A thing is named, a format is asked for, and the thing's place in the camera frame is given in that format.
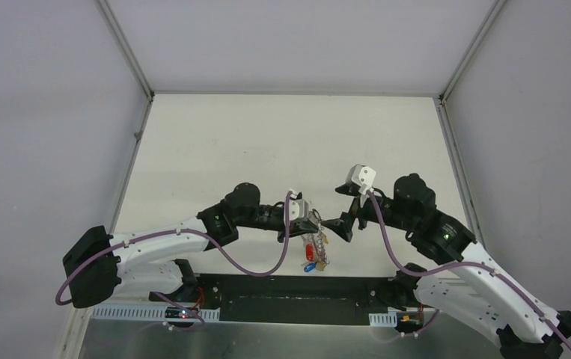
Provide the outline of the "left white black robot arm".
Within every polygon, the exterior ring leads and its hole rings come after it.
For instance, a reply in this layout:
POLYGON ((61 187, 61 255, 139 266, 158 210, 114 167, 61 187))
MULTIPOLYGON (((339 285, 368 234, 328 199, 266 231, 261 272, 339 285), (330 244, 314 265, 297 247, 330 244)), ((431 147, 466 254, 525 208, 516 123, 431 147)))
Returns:
POLYGON ((217 204, 158 230, 108 233, 103 225, 92 227, 63 257, 67 278, 55 303, 87 308, 113 295, 143 292, 190 301, 196 280, 181 255, 216 249, 230 260, 223 247, 239 239, 241 228, 276 233, 283 251, 275 266, 265 271, 270 276, 282 266, 291 238, 319 233, 312 213, 300 192, 289 191, 283 201, 262 204, 260 189, 242 182, 217 204))

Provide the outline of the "yellow tag key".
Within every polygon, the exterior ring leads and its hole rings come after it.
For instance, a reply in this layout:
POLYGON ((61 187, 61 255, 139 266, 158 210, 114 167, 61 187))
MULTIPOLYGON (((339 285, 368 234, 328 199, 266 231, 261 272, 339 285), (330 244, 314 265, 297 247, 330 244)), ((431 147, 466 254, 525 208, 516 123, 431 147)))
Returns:
POLYGON ((327 237, 327 235, 326 235, 325 233, 321 233, 321 234, 320 234, 320 237, 321 237, 322 242, 323 242, 324 245, 327 245, 327 244, 329 243, 329 239, 328 239, 328 237, 327 237))

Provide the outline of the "metal disc with keyrings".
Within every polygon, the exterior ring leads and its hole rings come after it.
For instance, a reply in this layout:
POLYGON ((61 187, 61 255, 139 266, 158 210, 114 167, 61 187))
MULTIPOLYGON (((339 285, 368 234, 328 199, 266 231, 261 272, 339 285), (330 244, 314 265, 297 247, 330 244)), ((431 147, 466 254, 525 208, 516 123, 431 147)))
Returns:
MULTIPOLYGON (((322 217, 320 216, 320 213, 316 209, 312 209, 311 214, 308 216, 308 218, 319 226, 320 231, 316 234, 303 235, 302 236, 303 247, 305 249, 306 245, 312 245, 316 253, 316 261, 325 262, 327 267, 330 264, 330 262, 326 253, 326 245, 323 244, 322 239, 320 237, 320 234, 324 233, 323 232, 324 226, 321 224, 322 217)), ((309 263, 315 263, 315 262, 308 262, 305 259, 305 262, 302 264, 302 268, 304 268, 309 263)))

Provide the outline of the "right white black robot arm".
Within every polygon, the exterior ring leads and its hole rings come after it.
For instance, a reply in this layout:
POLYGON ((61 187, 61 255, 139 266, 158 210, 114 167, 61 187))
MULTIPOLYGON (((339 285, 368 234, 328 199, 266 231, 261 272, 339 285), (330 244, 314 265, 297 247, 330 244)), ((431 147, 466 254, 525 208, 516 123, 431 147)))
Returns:
POLYGON ((436 194, 417 174, 397 179, 391 195, 374 184, 372 169, 352 169, 338 194, 352 203, 324 226, 350 241, 354 227, 378 224, 402 230, 417 252, 435 263, 424 269, 399 265, 394 300, 431 307, 467 325, 494 344, 503 358, 559 358, 571 352, 571 311, 556 310, 534 297, 479 243, 460 221, 436 206, 436 194))

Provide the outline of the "red capped key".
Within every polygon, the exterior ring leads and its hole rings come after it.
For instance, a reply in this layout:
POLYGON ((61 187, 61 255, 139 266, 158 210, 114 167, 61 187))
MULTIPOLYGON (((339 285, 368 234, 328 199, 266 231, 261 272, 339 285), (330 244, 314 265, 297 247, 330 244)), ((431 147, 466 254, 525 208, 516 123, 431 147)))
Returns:
POLYGON ((305 246, 305 259, 308 262, 315 262, 316 261, 316 253, 312 245, 305 246))

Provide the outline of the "blue key tag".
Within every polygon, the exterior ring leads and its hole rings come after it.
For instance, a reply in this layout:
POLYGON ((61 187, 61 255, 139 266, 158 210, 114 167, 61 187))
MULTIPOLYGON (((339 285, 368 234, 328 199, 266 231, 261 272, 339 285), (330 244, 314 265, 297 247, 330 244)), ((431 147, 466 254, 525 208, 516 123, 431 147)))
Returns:
POLYGON ((316 268, 316 263, 309 263, 303 268, 303 270, 305 273, 309 273, 309 272, 314 271, 315 268, 316 268))

